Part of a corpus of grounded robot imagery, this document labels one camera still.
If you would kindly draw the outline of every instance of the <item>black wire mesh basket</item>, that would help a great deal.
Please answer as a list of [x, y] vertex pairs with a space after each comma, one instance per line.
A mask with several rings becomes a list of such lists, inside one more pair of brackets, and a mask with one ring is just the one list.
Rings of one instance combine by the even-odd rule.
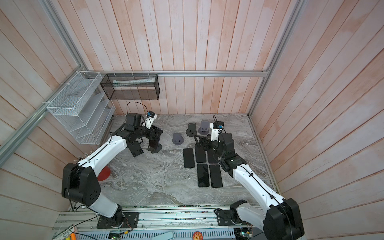
[[157, 74], [107, 73], [101, 87], [109, 100], [158, 100]]

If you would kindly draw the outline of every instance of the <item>smartphone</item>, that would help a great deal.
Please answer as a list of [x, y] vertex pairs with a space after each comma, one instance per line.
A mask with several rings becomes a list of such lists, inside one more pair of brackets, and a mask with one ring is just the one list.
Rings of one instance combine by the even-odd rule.
[[197, 163], [206, 163], [207, 162], [207, 157], [205, 156], [204, 149], [197, 147], [196, 144], [195, 144], [195, 155], [196, 155], [196, 162]]
[[208, 163], [218, 163], [218, 157], [215, 154], [215, 151], [213, 149], [209, 149], [208, 151]]
[[209, 187], [209, 174], [207, 164], [197, 165], [197, 185], [199, 187]]
[[209, 165], [209, 174], [211, 176], [212, 187], [223, 187], [223, 180], [221, 178], [220, 165], [218, 164]]
[[194, 168], [195, 167], [195, 158], [193, 156], [192, 148], [183, 149], [183, 158], [184, 158], [184, 168]]

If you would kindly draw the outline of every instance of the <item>red object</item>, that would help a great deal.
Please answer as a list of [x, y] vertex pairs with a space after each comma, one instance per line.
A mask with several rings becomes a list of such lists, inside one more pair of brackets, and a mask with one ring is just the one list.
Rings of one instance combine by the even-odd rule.
[[109, 177], [109, 175], [111, 174], [111, 170], [109, 169], [108, 166], [105, 166], [100, 174], [97, 176], [97, 180], [99, 181], [104, 181], [105, 179], [107, 179]]
[[203, 240], [203, 235], [201, 234], [201, 232], [195, 232], [192, 235], [192, 239], [193, 240]]

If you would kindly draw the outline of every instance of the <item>orange label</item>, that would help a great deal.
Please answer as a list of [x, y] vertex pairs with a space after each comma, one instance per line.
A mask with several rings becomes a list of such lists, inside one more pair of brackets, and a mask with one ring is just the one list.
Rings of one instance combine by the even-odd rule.
[[192, 235], [192, 239], [193, 240], [203, 240], [203, 235], [201, 234], [201, 232], [195, 232]]

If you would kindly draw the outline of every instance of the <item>mesh organizer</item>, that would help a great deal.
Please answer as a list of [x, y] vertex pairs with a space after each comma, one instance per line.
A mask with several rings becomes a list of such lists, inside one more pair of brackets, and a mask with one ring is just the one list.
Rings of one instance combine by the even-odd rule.
[[109, 100], [158, 100], [157, 74], [107, 73], [101, 87]]
[[48, 105], [48, 111], [80, 144], [99, 144], [115, 107], [107, 108], [97, 72], [78, 72]]

